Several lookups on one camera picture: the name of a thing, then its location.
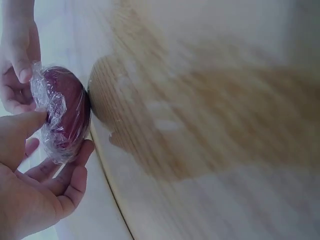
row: palm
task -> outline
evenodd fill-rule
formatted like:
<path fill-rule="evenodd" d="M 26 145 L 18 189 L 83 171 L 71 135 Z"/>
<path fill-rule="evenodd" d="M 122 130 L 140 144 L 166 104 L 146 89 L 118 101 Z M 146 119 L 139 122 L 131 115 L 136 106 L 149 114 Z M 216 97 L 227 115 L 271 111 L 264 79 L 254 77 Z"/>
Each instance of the palm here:
<path fill-rule="evenodd" d="M 14 210 L 14 219 L 18 220 L 15 224 L 23 226 L 19 227 L 22 236 L 46 229 L 75 210 L 86 190 L 85 164 L 92 150 L 92 142 L 86 140 L 78 158 L 66 164 L 55 178 L 60 165 L 51 159 L 26 173 L 16 170 L 7 174 L 10 192 L 6 195 L 12 196 L 6 201 L 7 209 Z"/>

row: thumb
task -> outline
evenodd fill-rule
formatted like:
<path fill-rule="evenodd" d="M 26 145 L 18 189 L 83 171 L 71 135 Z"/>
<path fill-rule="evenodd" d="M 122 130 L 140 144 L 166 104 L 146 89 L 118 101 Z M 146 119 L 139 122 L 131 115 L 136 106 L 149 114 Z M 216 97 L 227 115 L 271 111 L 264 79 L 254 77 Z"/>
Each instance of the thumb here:
<path fill-rule="evenodd" d="M 26 50 L 23 47 L 12 48 L 10 60 L 19 82 L 28 83 L 32 77 L 32 69 Z"/>
<path fill-rule="evenodd" d="M 24 135 L 25 139 L 28 139 L 46 122 L 47 110 L 38 108 L 35 111 L 21 113 L 12 117 L 15 118 L 16 124 L 21 129 L 21 134 Z"/>

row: finger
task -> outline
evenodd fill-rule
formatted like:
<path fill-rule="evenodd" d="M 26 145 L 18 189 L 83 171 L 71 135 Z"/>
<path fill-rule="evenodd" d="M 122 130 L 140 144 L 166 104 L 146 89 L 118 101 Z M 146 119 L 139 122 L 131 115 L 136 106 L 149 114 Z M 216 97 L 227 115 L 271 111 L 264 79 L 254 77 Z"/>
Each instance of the finger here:
<path fill-rule="evenodd" d="M 87 176 L 87 169 L 84 166 L 77 166 L 64 194 L 57 197 L 63 210 L 61 219 L 69 216 L 79 206 L 86 192 Z"/>
<path fill-rule="evenodd" d="M 32 76 L 32 69 L 26 50 L 23 47 L 12 47 L 9 59 L 20 83 L 28 83 Z"/>
<path fill-rule="evenodd" d="M 37 150 L 37 148 L 39 147 L 39 139 L 37 138 L 30 138 L 26 141 L 25 143 L 25 151 L 24 151 L 24 155 L 25 155 L 25 158 L 28 158 L 30 157 L 34 152 L 35 150 Z"/>
<path fill-rule="evenodd" d="M 46 109 L 38 109 L 37 111 L 25 112 L 19 115 L 12 116 L 19 127 L 20 133 L 25 139 L 32 136 L 45 123 L 47 117 Z"/>
<path fill-rule="evenodd" d="M 33 110 L 33 106 L 21 104 L 17 100 L 15 92 L 9 86 L 1 87 L 1 100 L 4 109 L 13 114 L 21 114 Z"/>
<path fill-rule="evenodd" d="M 38 166 L 29 169 L 24 174 L 42 183 L 45 180 L 51 179 L 60 167 L 61 165 L 54 164 L 51 158 L 47 158 Z"/>
<path fill-rule="evenodd" d="M 91 140 L 85 140 L 81 146 L 77 159 L 74 162 L 67 163 L 55 178 L 44 183 L 45 186 L 56 196 L 63 194 L 70 184 L 75 168 L 78 166 L 84 167 L 86 165 L 94 148 L 94 144 Z"/>

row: hand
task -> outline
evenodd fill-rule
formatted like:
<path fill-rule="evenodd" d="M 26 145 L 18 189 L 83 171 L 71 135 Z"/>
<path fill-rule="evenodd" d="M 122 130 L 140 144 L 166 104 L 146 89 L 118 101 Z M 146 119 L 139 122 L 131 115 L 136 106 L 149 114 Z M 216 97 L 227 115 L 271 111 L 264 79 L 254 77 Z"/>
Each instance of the hand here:
<path fill-rule="evenodd" d="M 25 140 L 45 119 L 46 113 L 37 111 L 0 117 L 0 239 L 21 239 L 54 225 L 70 215 L 84 196 L 85 164 L 94 150 L 90 140 L 55 178 L 60 165 L 50 159 L 25 173 L 17 170 L 39 145 L 35 138 Z"/>
<path fill-rule="evenodd" d="M 41 60 L 40 42 L 33 17 L 8 18 L 0 44 L 0 97 L 8 112 L 20 114 L 36 108 L 29 81 L 31 63 Z"/>

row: wooden table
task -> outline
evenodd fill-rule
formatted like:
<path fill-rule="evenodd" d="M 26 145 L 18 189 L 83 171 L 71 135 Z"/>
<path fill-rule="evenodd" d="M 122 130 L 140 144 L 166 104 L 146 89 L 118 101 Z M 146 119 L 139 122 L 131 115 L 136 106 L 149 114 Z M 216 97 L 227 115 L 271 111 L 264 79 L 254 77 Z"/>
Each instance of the wooden table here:
<path fill-rule="evenodd" d="M 318 0 L 65 4 L 134 239 L 319 239 Z"/>

